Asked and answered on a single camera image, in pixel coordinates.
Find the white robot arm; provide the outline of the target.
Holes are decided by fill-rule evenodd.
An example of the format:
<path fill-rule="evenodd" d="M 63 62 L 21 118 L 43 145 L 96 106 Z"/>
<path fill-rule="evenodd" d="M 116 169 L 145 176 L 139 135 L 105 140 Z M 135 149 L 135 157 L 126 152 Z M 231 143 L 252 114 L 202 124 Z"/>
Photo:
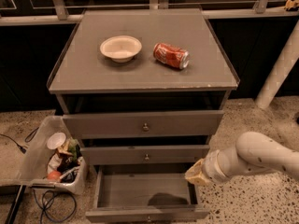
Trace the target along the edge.
<path fill-rule="evenodd" d="M 238 175 L 281 172 L 299 180 L 299 152 L 256 132 L 242 133 L 233 146 L 210 151 L 186 173 L 196 186 L 222 184 Z"/>

